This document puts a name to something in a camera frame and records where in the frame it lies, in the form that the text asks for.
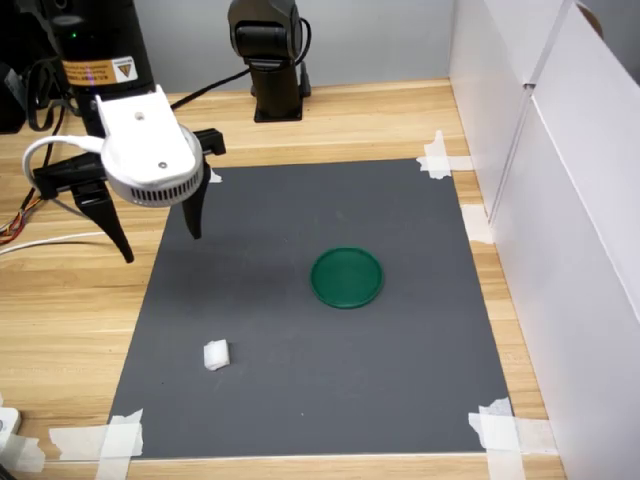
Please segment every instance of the white wall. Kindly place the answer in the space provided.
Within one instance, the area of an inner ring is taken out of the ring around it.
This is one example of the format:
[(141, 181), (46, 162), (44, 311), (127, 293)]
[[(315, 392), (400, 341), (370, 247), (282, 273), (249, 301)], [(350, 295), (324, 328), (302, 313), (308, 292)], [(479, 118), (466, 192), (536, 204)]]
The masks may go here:
[[(156, 82), (186, 92), (244, 68), (230, 0), (136, 0)], [(453, 0), (297, 0), (311, 22), (312, 85), (446, 77)], [(248, 88), (250, 79), (227, 85)]]
[(640, 83), (640, 1), (582, 0), (582, 3), (596, 14), (605, 43)]

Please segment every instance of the white panel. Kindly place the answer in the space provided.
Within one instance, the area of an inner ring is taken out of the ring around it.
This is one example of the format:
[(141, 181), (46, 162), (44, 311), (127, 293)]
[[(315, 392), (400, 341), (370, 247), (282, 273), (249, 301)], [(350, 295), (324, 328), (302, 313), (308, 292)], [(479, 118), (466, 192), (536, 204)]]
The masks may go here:
[(484, 0), (519, 80), (536, 83), (538, 65), (565, 0)]
[(487, 213), (498, 187), (528, 93), (483, 1), (458, 0), (450, 78)]
[(569, 479), (639, 478), (640, 325), (535, 107), (494, 237)]
[(572, 6), (535, 96), (638, 313), (640, 87)]

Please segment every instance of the white foam block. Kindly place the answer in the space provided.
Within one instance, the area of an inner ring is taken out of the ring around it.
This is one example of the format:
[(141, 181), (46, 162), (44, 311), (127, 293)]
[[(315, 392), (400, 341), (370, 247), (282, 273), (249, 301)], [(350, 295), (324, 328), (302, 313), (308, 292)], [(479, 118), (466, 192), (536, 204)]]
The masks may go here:
[(212, 341), (204, 346), (204, 366), (207, 370), (216, 371), (229, 363), (229, 345), (226, 340)]

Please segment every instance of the ventilation grille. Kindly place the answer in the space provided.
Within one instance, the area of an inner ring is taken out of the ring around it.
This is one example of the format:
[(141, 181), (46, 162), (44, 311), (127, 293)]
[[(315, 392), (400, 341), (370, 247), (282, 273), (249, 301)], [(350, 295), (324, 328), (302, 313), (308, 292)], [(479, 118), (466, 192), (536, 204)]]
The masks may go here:
[(149, 204), (166, 204), (171, 205), (176, 200), (191, 194), (200, 184), (200, 172), (197, 172), (189, 180), (172, 188), (162, 190), (140, 190), (138, 188), (131, 189), (131, 195), (136, 203), (143, 205)]

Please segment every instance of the white cable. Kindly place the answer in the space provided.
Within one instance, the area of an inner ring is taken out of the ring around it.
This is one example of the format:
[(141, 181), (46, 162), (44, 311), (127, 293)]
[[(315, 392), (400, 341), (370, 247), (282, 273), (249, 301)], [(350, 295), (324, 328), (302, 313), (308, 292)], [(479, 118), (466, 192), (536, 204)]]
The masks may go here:
[[(35, 189), (37, 189), (38, 186), (36, 185), (36, 181), (33, 177), (33, 172), (31, 171), (31, 157), (33, 157), (33, 154), (36, 153), (39, 148), (42, 148), (45, 145), (49, 145), (50, 143), (66, 143), (67, 145), (74, 145), (88, 152), (100, 153), (104, 140), (102, 138), (91, 136), (79, 137), (76, 135), (55, 135), (44, 137), (33, 142), (31, 145), (29, 145), (27, 150), (24, 152), (24, 155), (22, 156), (22, 172), (29, 181), (29, 184)], [(74, 215), (78, 215), (82, 218), (86, 218), (83, 213), (62, 203), (57, 198), (52, 198), (51, 201), (59, 207), (65, 209), (67, 212), (73, 213)]]
[(51, 243), (66, 243), (76, 238), (97, 237), (105, 235), (104, 232), (91, 232), (91, 233), (74, 233), (73, 235), (65, 235), (63, 237), (47, 238), (45, 240), (35, 240), (33, 242), (21, 243), (20, 245), (14, 245), (13, 247), (0, 250), (0, 256), (7, 253), (15, 252), (16, 250), (22, 250), (23, 248), (37, 247), (38, 245), (47, 245)]

